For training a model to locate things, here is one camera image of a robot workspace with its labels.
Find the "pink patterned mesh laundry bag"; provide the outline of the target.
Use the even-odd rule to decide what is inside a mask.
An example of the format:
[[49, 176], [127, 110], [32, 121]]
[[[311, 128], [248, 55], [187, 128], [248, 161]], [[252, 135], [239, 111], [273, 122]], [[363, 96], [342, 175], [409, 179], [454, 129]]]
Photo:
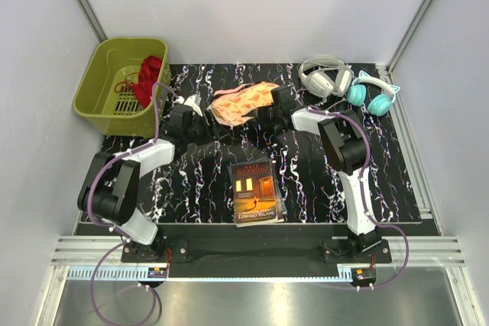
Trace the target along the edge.
[[209, 110], [221, 125], [237, 127], [252, 119], [253, 111], [272, 104], [272, 82], [246, 83], [233, 89], [222, 89], [214, 93]]

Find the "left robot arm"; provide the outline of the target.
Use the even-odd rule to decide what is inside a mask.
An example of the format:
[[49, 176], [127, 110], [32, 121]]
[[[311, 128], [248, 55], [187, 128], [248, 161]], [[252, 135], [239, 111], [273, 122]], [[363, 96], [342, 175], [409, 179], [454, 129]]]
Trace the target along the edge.
[[162, 137], [125, 152], [98, 152], [92, 158], [78, 209], [93, 224], [118, 233], [125, 249], [137, 249], [150, 262], [160, 260], [169, 250], [163, 230], [137, 208], [140, 178], [181, 158], [190, 144], [209, 144], [226, 133], [209, 109], [199, 115], [188, 105], [177, 105]]

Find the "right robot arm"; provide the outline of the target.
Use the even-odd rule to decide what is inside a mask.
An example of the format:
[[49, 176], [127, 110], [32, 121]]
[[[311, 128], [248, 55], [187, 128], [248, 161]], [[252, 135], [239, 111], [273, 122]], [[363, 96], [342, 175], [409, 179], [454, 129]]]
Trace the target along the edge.
[[319, 136], [327, 164], [342, 183], [347, 209], [348, 238], [331, 253], [356, 262], [374, 261], [382, 238], [371, 204], [368, 170], [371, 148], [366, 133], [352, 110], [330, 112], [316, 106], [301, 106], [287, 86], [270, 91], [270, 105], [246, 115], [263, 128], [294, 130]]

